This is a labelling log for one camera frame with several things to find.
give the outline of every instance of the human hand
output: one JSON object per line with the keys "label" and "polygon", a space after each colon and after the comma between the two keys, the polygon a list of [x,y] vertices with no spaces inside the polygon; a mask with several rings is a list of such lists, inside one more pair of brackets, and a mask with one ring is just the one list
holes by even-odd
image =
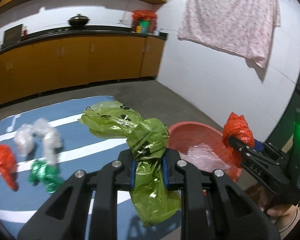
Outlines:
{"label": "human hand", "polygon": [[[262,212],[268,202],[267,191],[263,188],[259,199],[259,208]],[[292,204],[282,204],[269,208],[267,214],[271,217],[279,217],[275,222],[275,225],[278,230],[282,230],[292,224],[297,210],[297,206],[293,206]]]}

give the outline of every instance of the lower cabinet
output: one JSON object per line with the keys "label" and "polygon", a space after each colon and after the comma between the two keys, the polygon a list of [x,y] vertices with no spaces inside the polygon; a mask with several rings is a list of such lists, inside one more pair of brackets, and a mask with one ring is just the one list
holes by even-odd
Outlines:
{"label": "lower cabinet", "polygon": [[89,82],[138,78],[145,38],[105,35],[91,38]]}
{"label": "lower cabinet", "polygon": [[164,40],[124,35],[76,36],[0,54],[0,104],[92,82],[156,76]]}

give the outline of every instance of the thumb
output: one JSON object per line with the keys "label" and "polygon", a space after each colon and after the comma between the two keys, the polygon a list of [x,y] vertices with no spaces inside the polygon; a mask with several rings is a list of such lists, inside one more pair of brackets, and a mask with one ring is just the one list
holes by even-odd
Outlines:
{"label": "thumb", "polygon": [[287,216],[291,213],[295,214],[297,210],[296,206],[293,206],[292,204],[282,204],[282,205],[276,205],[274,207],[271,207],[268,209],[267,214],[269,216]]}

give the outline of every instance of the red plastic basin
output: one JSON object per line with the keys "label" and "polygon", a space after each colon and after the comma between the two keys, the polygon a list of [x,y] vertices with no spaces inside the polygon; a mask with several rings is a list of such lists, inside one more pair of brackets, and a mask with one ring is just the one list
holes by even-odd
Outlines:
{"label": "red plastic basin", "polygon": [[227,175],[235,182],[241,175],[241,169],[234,166],[230,160],[229,152],[222,142],[222,133],[216,129],[199,122],[179,122],[169,127],[168,147],[181,153],[187,153],[191,146],[205,143],[228,165],[231,166]]}

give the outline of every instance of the striped tablecloth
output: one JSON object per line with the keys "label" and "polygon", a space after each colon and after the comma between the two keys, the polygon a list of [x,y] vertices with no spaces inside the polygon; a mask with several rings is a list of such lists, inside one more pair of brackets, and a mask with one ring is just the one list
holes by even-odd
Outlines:
{"label": "striped tablecloth", "polygon": [[[23,123],[33,123],[41,117],[47,119],[52,126],[58,129],[63,140],[63,147],[58,153],[61,177],[68,179],[79,169],[85,170],[87,173],[93,172],[116,160],[120,151],[127,149],[128,145],[125,139],[100,139],[90,134],[89,128],[77,120],[87,106],[113,99],[111,96],[97,96],[69,100],[34,109],[22,113],[18,117],[10,116],[0,121],[0,143],[7,144],[13,150],[18,162],[19,190],[17,192],[10,190],[0,176],[0,220],[14,237],[17,237],[23,224],[50,196],[42,183],[34,187],[28,182],[32,159],[43,156],[40,140],[35,138],[34,156],[29,156],[28,160],[25,160],[19,155],[13,141],[16,130]],[[13,130],[7,132],[7,128],[14,123],[14,120]],[[90,205],[88,224],[91,211],[92,205]],[[161,239],[178,228],[180,223],[181,212],[177,212],[156,227],[143,228],[131,202],[130,194],[124,191],[118,192],[118,240]]]}

